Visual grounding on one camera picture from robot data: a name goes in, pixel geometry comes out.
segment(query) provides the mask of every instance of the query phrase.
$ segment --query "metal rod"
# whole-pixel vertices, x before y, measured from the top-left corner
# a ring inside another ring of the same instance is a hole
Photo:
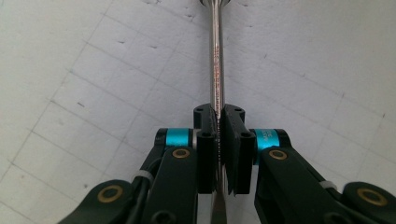
[[[210,13],[210,104],[216,113],[218,167],[216,171],[217,187],[213,192],[212,224],[227,223],[225,192],[225,168],[221,161],[221,115],[224,107],[224,75],[223,75],[223,46],[221,31],[221,8],[230,0],[201,0],[209,8]]]

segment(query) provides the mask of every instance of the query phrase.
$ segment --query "floor tile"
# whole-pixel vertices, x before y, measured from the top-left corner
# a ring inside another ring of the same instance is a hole
[[[382,119],[378,130],[375,133],[370,151],[396,162],[396,122]]]
[[[76,202],[16,166],[11,166],[0,183],[0,200],[25,217],[43,224],[60,221],[77,206]]]
[[[34,224],[32,220],[5,206],[3,203],[0,203],[0,214],[2,215],[2,223]]]
[[[2,82],[2,77],[0,75],[0,155],[12,161],[49,100],[29,85]]]
[[[160,80],[193,99],[210,97],[210,75],[204,74],[202,67],[195,60],[180,53],[175,52],[169,59]]]
[[[134,42],[137,31],[104,17],[93,33],[90,44],[103,49],[114,57],[122,58]]]
[[[152,16],[140,28],[139,32],[174,49],[189,22],[160,7],[153,7],[151,13]]]
[[[353,180],[361,169],[366,153],[367,149],[327,131],[314,162]]]
[[[146,155],[142,152],[122,144],[108,166],[106,174],[116,179],[131,181],[145,159]]]
[[[77,202],[98,184],[102,176],[100,171],[85,161],[34,133],[14,163]]]
[[[330,129],[368,147],[374,139],[373,133],[379,127],[380,121],[381,117],[377,114],[343,99],[334,115]]]
[[[172,50],[145,35],[137,35],[123,60],[152,77],[158,77]]]
[[[67,77],[54,101],[119,139],[137,114],[135,108],[74,75]]]
[[[186,32],[180,38],[180,41],[176,47],[176,51],[192,57],[201,64],[209,67],[208,44],[209,31],[202,26],[191,23],[186,27]]]
[[[152,8],[140,0],[115,0],[106,14],[138,31],[150,19]]]
[[[243,83],[323,126],[332,121],[341,98],[334,92],[265,59],[253,78],[247,78]]]
[[[35,133],[104,171],[120,145],[114,138],[56,104],[49,105]]]
[[[78,57],[72,72],[98,87],[105,88],[122,62],[106,52],[87,45]]]
[[[193,104],[194,100],[189,96],[157,82],[142,111],[171,127],[192,127]]]
[[[159,7],[164,7],[167,10],[181,16],[184,20],[192,21],[197,13],[199,13],[202,4],[200,1],[187,0],[179,2],[177,0],[161,1],[157,4]]]
[[[106,90],[126,103],[140,108],[157,80],[129,66],[121,66],[109,80]]]

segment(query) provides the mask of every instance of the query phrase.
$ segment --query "tile grout line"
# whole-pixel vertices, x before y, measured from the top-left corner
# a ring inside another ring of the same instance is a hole
[[[64,197],[70,199],[71,201],[73,201],[73,202],[75,202],[75,203],[78,203],[77,200],[75,200],[75,199],[69,197],[68,195],[66,195],[65,193],[59,191],[59,190],[56,189],[55,187],[51,186],[49,183],[46,183],[46,182],[45,182],[44,180],[42,180],[41,178],[38,178],[37,176],[33,175],[33,174],[30,173],[29,171],[27,171],[27,170],[21,168],[19,165],[17,165],[17,164],[12,164],[12,165],[15,166],[15,167],[17,167],[18,169],[24,171],[26,174],[30,175],[30,176],[31,176],[32,178],[34,178],[35,180],[38,180],[39,182],[41,182],[42,184],[44,184],[44,185],[47,186],[48,188],[53,189],[54,191],[56,191],[56,192],[62,194]]]
[[[379,130],[379,128],[381,127],[382,122],[384,122],[384,119],[385,119],[385,116],[382,117],[381,121],[379,122],[378,126],[376,127],[375,134],[378,133],[378,130]],[[365,162],[365,161],[367,160],[367,157],[368,157],[369,152],[375,154],[375,155],[378,156],[378,157],[381,157],[381,158],[385,159],[386,161],[390,161],[390,160],[388,160],[388,158],[385,158],[384,156],[379,155],[379,154],[377,154],[376,152],[373,152],[372,150],[370,150],[370,148],[372,148],[372,146],[373,146],[373,143],[374,143],[374,138],[372,139],[372,142],[370,143],[370,146],[367,148],[367,151],[366,151],[365,154],[364,154],[363,162]],[[358,171],[358,173],[356,174],[356,178],[358,178],[359,175],[361,174],[361,168],[362,168],[362,165],[361,165],[361,167],[359,167],[359,171]]]
[[[46,138],[46,137],[43,136],[42,134],[36,133],[35,131],[33,131],[33,134],[35,134],[35,135],[37,135],[38,137],[42,138],[43,140],[45,140],[45,141],[51,143],[51,144],[54,145],[55,147],[58,147],[61,151],[63,151],[64,153],[66,153],[66,154],[68,154],[68,155],[70,155],[70,156],[76,158],[78,161],[82,161],[82,162],[86,163],[86,164],[87,164],[88,166],[90,166],[92,169],[94,169],[94,170],[96,170],[96,171],[98,171],[98,172],[100,172],[100,173],[103,172],[103,171],[101,171],[99,168],[97,168],[97,167],[91,165],[91,164],[90,164],[89,162],[87,162],[87,161],[84,161],[82,158],[80,158],[80,157],[78,157],[77,155],[71,153],[71,152],[68,151],[67,149],[65,149],[65,148],[59,146],[58,144],[52,142],[51,140],[49,140],[48,138]]]
[[[95,29],[92,31],[92,34],[91,34],[90,38],[92,37],[93,33],[96,31],[96,29],[97,29],[97,27],[99,26],[99,23],[102,21],[102,19],[98,22],[98,24],[96,25]],[[72,64],[71,67],[74,67],[74,65],[76,64],[78,58],[81,56],[81,53],[82,53],[82,51],[86,48],[86,46],[87,46],[87,44],[85,44],[85,45],[81,48],[81,51],[79,52],[77,58],[74,60],[74,62],[73,62],[73,64]],[[51,96],[49,102],[47,103],[46,107],[44,108],[44,111],[41,113],[41,115],[39,116],[37,122],[36,122],[35,125],[33,126],[32,131],[35,129],[35,127],[37,126],[38,122],[41,120],[41,118],[42,118],[42,117],[44,116],[44,114],[46,113],[46,111],[47,111],[47,109],[48,109],[48,107],[49,107],[49,105],[50,105],[50,102],[52,101],[52,99],[54,98],[54,96],[58,93],[59,89],[62,87],[62,84],[64,83],[64,81],[66,80],[67,77],[68,77],[68,74],[66,74],[66,75],[64,76],[64,79],[63,79],[63,81],[61,82],[59,88],[55,91],[55,93],[52,94],[52,96]],[[23,143],[22,143],[21,147],[19,148],[18,152],[16,153],[16,155],[15,155],[14,158],[12,159],[12,162],[14,162],[15,159],[16,159],[16,158],[18,157],[18,155],[20,154],[21,149],[22,149],[22,148],[24,147],[24,145],[26,144],[26,141],[27,141],[27,139],[30,137],[30,135],[32,134],[32,131],[29,132],[29,134],[27,135],[27,137],[26,137],[25,140],[23,141]]]
[[[29,218],[29,217],[27,217],[26,215],[22,214],[21,212],[15,210],[13,207],[10,207],[8,204],[2,203],[2,202],[0,202],[0,204],[2,204],[3,206],[9,208],[9,209],[12,210],[13,212],[15,212],[15,213],[21,215],[22,217],[24,217],[24,218],[28,219],[29,221],[32,221],[33,223],[36,224],[36,222],[35,222],[34,220],[32,220],[31,218]]]
[[[113,2],[114,2],[114,0],[112,0],[111,3],[108,5],[108,7],[107,7],[107,9],[106,9],[106,12],[110,9],[110,7],[111,7],[111,5],[113,4]],[[100,24],[100,22],[101,22],[102,20],[103,20],[103,17],[102,17],[102,19],[99,20],[99,22],[97,23],[97,25],[96,25],[96,27],[94,28],[94,30],[92,31],[92,33],[91,33],[89,39],[92,38],[94,32],[96,31],[97,27],[99,26],[99,24]],[[74,65],[76,64],[78,58],[81,56],[81,53],[82,53],[83,50],[86,48],[86,46],[87,46],[87,42],[86,42],[86,44],[81,48],[81,51],[79,52],[77,58],[75,59],[75,61],[73,62],[73,64],[72,64],[71,67],[74,67]],[[66,75],[64,76],[64,79],[63,79],[63,81],[61,82],[59,88],[55,91],[55,93],[53,93],[53,95],[52,95],[51,98],[49,99],[49,102],[47,103],[46,107],[44,108],[44,111],[42,112],[42,114],[41,114],[40,117],[38,118],[38,120],[37,120],[37,122],[35,123],[34,127],[32,128],[32,130],[28,133],[28,135],[27,135],[26,138],[24,139],[24,141],[23,141],[21,147],[19,148],[18,152],[16,153],[16,155],[14,156],[14,158],[12,159],[12,161],[10,162],[10,165],[8,166],[6,172],[5,172],[5,173],[3,174],[3,176],[0,178],[0,182],[3,181],[4,176],[6,176],[6,174],[8,173],[8,171],[9,171],[9,169],[10,169],[10,167],[11,167],[12,165],[14,165],[14,166],[20,168],[21,170],[23,170],[21,167],[17,166],[17,165],[14,163],[14,161],[15,161],[15,160],[17,159],[17,157],[19,156],[21,150],[24,148],[24,146],[25,146],[27,140],[29,139],[29,137],[31,136],[31,134],[34,132],[34,129],[35,129],[36,125],[37,125],[38,122],[41,120],[41,118],[44,116],[44,114],[46,113],[46,111],[47,111],[48,107],[50,106],[50,104],[53,103],[53,98],[54,98],[55,95],[58,93],[59,89],[62,87],[62,85],[63,85],[64,81],[67,79],[68,75],[69,75],[69,74],[66,74]],[[32,175],[32,174],[30,174],[30,173],[28,173],[28,174],[31,175],[32,177],[38,179],[39,181],[43,182],[46,186],[49,186],[49,187],[50,187],[50,185],[48,185],[48,184],[45,183],[44,181],[42,181],[42,180],[40,180],[39,178],[37,178],[35,175]]]

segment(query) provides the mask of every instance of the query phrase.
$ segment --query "metal screwdriver shaft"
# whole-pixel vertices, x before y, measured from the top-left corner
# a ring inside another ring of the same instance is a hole
[[[225,169],[221,162],[221,115],[224,107],[224,77],[222,57],[222,31],[221,31],[221,8],[229,0],[201,0],[208,7],[210,13],[210,103],[216,113],[217,120],[217,143],[218,143],[218,167],[216,171],[217,187],[213,192],[213,204],[211,223],[227,223],[227,213],[224,198]]]

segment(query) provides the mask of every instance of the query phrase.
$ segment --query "white tiled floor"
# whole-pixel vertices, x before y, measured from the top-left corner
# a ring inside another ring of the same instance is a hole
[[[394,11],[232,0],[226,102],[249,128],[288,131],[339,189],[396,194]],[[191,127],[209,101],[207,27],[198,0],[0,0],[0,223],[59,221],[96,184],[129,180],[159,128]],[[252,195],[228,201],[232,223],[259,223]]]

